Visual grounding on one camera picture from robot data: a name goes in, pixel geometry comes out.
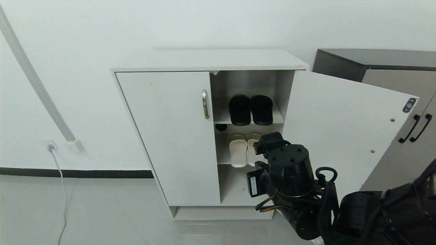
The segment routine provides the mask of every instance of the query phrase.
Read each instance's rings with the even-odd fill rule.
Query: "round hole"
[[[218,131],[224,131],[224,130],[227,129],[227,124],[217,124],[217,125],[215,125],[215,128],[216,128]]]

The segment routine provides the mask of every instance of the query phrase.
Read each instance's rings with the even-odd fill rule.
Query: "label sticker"
[[[255,196],[257,195],[256,177],[251,177],[250,182],[251,182],[251,195]]]

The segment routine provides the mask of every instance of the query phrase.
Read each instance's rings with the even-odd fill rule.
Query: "floor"
[[[0,176],[0,244],[55,245],[65,196],[59,178]],[[174,221],[154,179],[64,179],[61,245],[312,245],[283,216],[271,221]]]

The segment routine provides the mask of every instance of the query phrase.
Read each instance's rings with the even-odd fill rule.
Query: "black handle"
[[[419,134],[418,134],[418,136],[416,137],[416,138],[410,138],[410,141],[411,142],[415,142],[415,141],[417,141],[418,139],[419,139],[419,137],[421,136],[421,134],[424,132],[424,130],[426,129],[426,127],[429,125],[429,123],[430,123],[430,121],[432,120],[432,118],[433,118],[433,116],[432,115],[430,115],[430,114],[427,114],[426,115],[426,118],[427,118],[427,122],[426,122],[426,124],[424,125],[424,127],[422,128],[422,130],[419,132]]]
[[[404,142],[406,142],[406,140],[409,138],[410,134],[411,134],[412,131],[415,129],[415,127],[416,127],[416,125],[418,124],[419,119],[421,119],[421,117],[420,117],[419,115],[415,114],[415,115],[413,116],[413,119],[415,119],[415,124],[413,125],[413,127],[412,127],[412,129],[409,131],[409,133],[407,134],[406,138],[404,138],[404,139],[401,138],[401,139],[398,140],[401,144],[403,144]]]

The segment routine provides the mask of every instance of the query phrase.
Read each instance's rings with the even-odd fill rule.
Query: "open cabinet door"
[[[309,150],[314,171],[319,167],[337,170],[341,201],[358,191],[375,168],[410,115],[403,112],[410,98],[416,96],[295,71],[283,138]],[[326,179],[332,176],[324,174]]]

